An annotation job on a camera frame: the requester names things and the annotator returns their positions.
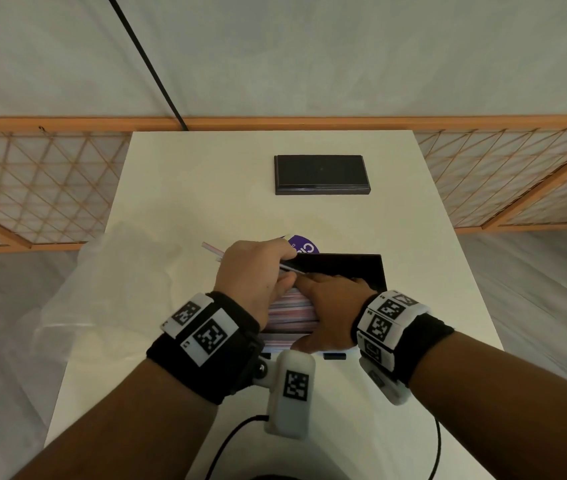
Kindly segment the person's left hand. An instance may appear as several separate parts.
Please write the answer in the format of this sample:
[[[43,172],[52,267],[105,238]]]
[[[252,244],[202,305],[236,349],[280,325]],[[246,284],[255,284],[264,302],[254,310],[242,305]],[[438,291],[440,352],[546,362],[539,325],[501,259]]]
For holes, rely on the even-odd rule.
[[[296,256],[296,250],[282,238],[235,242],[225,251],[213,290],[233,299],[263,330],[270,305],[281,298],[267,297],[266,287],[281,274],[280,261]]]

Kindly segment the person's right hand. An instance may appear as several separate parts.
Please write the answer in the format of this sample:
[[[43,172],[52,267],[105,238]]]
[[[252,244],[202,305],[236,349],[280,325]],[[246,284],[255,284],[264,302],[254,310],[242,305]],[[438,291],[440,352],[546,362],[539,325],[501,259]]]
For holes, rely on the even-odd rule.
[[[326,337],[326,352],[354,347],[352,325],[364,305],[377,292],[361,278],[350,280],[320,273],[298,274],[295,287],[315,309],[319,324],[313,332],[320,332]]]

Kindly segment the bundle of striped straws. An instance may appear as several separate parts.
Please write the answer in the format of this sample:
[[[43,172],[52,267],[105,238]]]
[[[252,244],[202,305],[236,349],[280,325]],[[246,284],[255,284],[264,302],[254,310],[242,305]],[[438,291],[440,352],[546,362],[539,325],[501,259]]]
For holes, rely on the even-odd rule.
[[[319,319],[311,301],[293,287],[268,310],[268,323],[259,335],[265,353],[278,353],[290,349],[299,339],[310,335]]]

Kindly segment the single striped paper straw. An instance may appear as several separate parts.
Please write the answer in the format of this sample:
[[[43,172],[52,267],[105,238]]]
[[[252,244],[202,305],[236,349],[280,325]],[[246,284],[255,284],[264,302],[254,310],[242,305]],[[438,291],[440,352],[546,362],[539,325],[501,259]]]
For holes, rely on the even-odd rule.
[[[211,246],[210,244],[208,244],[207,242],[203,242],[202,243],[202,248],[211,252],[213,255],[216,256],[216,261],[217,262],[221,262],[223,260],[224,254],[225,252],[222,250],[219,250],[217,248],[215,248],[214,246]],[[288,263],[284,262],[284,261],[280,261],[279,263],[279,269],[280,271],[285,271],[285,272],[293,272],[296,274],[301,274],[304,275],[306,274],[304,271],[302,271],[301,269],[298,269],[296,267],[290,266]]]

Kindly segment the person's right forearm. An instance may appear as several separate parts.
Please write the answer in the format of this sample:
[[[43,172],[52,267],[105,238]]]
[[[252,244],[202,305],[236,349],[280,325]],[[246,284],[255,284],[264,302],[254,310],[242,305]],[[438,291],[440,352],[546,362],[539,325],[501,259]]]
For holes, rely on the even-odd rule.
[[[454,332],[409,388],[496,480],[567,480],[567,379]]]

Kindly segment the person's left forearm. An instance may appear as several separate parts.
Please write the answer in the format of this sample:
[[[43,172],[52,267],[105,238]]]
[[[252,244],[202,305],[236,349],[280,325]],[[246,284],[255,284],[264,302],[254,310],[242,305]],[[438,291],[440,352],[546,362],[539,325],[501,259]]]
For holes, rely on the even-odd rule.
[[[144,360],[12,480],[184,480],[217,414]]]

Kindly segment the purple round label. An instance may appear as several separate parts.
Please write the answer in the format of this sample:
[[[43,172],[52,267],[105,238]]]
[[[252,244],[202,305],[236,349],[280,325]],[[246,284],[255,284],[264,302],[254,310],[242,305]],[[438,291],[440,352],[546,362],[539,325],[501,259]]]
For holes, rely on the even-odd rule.
[[[286,235],[285,240],[296,250],[297,253],[319,254],[318,247],[308,238],[291,234]]]

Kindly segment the open black box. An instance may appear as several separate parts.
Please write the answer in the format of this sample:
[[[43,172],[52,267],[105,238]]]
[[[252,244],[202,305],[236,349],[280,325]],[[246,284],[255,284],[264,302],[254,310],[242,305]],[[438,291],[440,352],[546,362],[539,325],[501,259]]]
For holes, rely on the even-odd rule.
[[[303,254],[285,261],[305,273],[339,275],[348,279],[361,278],[376,292],[387,290],[381,255],[375,254]]]

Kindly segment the black right wristband with markers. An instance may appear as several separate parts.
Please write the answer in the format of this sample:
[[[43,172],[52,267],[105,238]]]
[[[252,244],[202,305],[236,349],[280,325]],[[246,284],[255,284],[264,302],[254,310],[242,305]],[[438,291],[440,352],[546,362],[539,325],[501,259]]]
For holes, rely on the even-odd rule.
[[[409,387],[416,367],[454,328],[397,290],[368,298],[351,325],[351,338],[377,376]]]

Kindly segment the black wristband with markers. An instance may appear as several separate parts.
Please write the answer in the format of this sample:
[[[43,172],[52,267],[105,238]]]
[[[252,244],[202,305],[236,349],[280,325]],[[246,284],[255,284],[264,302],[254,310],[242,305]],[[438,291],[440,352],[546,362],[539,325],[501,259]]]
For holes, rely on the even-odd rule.
[[[220,405],[252,384],[264,348],[259,327],[225,294],[198,293],[163,322],[146,357],[195,394]]]
[[[454,328],[397,290],[368,298],[351,325],[351,338],[377,376],[409,387],[416,367]]]

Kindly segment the black left wristband with markers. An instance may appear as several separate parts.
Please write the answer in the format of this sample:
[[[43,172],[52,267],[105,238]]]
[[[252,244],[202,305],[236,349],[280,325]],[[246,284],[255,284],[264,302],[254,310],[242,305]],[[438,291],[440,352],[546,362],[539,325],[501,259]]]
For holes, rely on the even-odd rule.
[[[195,394],[220,405],[252,384],[264,348],[259,327],[225,294],[198,293],[163,322],[146,357]]]

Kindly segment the black box lid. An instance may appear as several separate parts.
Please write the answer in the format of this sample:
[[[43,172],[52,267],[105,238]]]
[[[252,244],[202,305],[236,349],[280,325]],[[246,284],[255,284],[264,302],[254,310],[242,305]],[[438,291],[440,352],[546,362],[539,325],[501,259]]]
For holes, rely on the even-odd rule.
[[[362,155],[275,155],[275,194],[368,195]]]

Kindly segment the clear plastic bag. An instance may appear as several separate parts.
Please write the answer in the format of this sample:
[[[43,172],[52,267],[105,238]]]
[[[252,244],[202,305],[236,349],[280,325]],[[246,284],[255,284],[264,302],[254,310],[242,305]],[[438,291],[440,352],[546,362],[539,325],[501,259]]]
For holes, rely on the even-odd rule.
[[[169,269],[181,251],[126,223],[85,244],[75,270],[37,311],[33,352],[84,363],[142,355],[173,310]]]

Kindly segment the wooden lattice screen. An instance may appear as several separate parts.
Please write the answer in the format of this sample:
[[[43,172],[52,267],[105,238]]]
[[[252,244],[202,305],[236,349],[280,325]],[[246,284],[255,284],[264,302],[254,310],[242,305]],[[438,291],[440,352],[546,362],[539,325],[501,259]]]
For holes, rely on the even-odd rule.
[[[134,132],[409,130],[455,233],[567,230],[567,114],[0,117],[0,253],[74,251],[106,228]]]

